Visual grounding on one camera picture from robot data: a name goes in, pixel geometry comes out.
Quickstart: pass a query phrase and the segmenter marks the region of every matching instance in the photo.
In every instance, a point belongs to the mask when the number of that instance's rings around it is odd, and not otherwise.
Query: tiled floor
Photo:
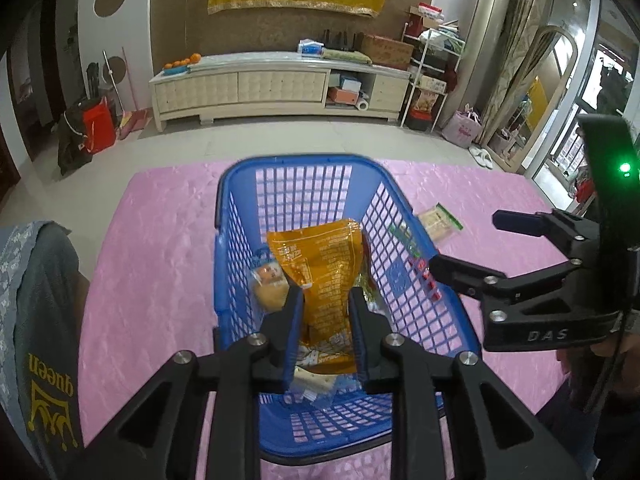
[[[577,205],[574,203],[574,199],[566,192],[564,186],[549,171],[546,164],[540,168],[533,181],[538,184],[542,192],[551,200],[554,207],[571,210]]]
[[[436,136],[379,121],[287,118],[224,120],[201,127],[173,121],[159,134],[153,124],[117,142],[73,174],[60,177],[57,147],[47,148],[5,197],[0,225],[53,219],[71,229],[81,271],[91,278],[118,201],[138,171],[205,160],[303,152],[351,152],[476,166],[468,153]]]

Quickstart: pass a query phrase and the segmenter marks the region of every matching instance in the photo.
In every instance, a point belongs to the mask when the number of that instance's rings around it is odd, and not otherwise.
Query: pink bag
[[[471,142],[480,133],[482,133],[482,124],[480,124],[478,114],[472,110],[456,111],[442,130],[442,136],[460,148],[471,146]]]

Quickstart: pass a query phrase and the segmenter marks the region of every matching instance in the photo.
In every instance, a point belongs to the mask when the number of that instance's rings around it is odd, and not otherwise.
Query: yellow logo
[[[53,368],[47,368],[42,361],[39,362],[39,364],[42,365],[42,371],[38,372],[38,361],[39,359],[36,356],[29,354],[30,371],[41,379],[48,380],[52,386],[56,386],[70,397],[73,396],[74,390],[71,384],[71,378],[69,376],[63,377],[61,374],[55,373]],[[35,431],[34,422],[38,415],[40,415],[44,427],[45,442],[49,442],[49,433],[53,436],[58,434],[62,439],[62,450],[66,451],[66,429],[71,437],[72,446],[78,447],[78,442],[71,428],[68,401],[54,399],[44,392],[34,380],[31,380],[31,420],[27,423],[30,431]]]

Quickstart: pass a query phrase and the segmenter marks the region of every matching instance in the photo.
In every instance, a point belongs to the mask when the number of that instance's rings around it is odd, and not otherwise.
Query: blue plastic basket
[[[420,254],[426,259],[436,254],[393,177],[374,161],[357,155],[249,158],[221,177],[217,200],[213,279],[222,348],[256,332],[262,322],[263,314],[250,304],[246,270],[252,255],[264,250],[267,232],[352,218],[369,240],[371,273],[392,314],[392,329],[439,354],[480,351],[457,295],[439,284],[442,298],[431,301],[433,291],[389,234],[389,225],[405,222]],[[390,396],[362,390],[338,392],[331,408],[322,411],[300,396],[264,394],[260,446],[285,463],[309,462],[346,447],[357,452],[366,449],[364,441],[379,444],[376,437],[390,433],[391,405]]]

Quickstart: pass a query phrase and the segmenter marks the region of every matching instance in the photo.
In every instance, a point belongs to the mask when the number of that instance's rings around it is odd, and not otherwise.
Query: paper towel roll
[[[369,103],[367,103],[362,97],[359,97],[356,101],[356,108],[361,112],[369,110]]]

